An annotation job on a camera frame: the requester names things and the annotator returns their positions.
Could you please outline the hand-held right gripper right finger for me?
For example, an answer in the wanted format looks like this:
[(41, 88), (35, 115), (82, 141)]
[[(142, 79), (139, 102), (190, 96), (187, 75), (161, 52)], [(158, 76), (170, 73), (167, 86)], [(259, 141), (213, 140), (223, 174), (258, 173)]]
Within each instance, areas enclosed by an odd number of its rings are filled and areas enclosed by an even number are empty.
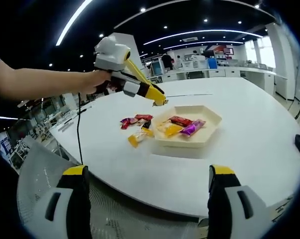
[(209, 166), (208, 238), (260, 239), (269, 229), (265, 202), (226, 166)]

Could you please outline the person's left hand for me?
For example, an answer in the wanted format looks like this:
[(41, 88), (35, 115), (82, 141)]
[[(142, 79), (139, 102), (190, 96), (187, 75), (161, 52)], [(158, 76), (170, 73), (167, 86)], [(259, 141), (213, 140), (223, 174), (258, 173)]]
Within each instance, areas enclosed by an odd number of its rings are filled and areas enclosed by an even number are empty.
[(110, 72), (103, 70), (85, 73), (81, 93), (95, 93), (99, 85), (103, 84), (105, 81), (110, 81), (111, 76), (112, 74)]

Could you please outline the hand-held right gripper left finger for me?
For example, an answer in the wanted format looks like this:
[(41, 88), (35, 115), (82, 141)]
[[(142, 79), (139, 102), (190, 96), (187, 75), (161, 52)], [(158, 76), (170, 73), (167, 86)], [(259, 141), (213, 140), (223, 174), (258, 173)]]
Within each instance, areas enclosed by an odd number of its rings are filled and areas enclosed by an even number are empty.
[(86, 165), (65, 170), (56, 187), (36, 203), (32, 235), (36, 239), (90, 239), (90, 184)]

